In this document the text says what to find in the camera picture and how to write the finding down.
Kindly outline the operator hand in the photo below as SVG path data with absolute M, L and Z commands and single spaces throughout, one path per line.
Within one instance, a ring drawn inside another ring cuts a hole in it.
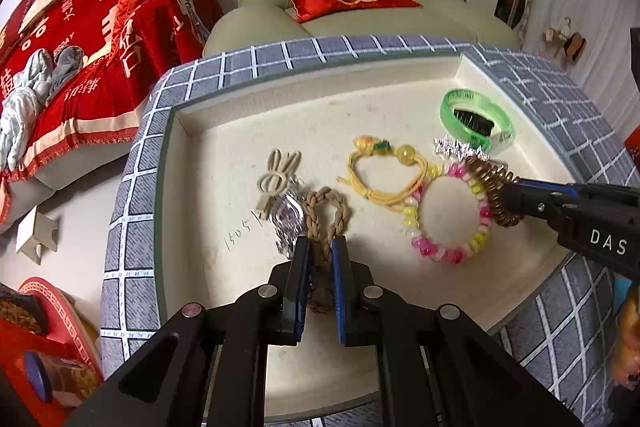
M 639 287 L 629 288 L 618 317 L 617 338 L 611 363 L 612 378 L 627 389 L 639 384 Z

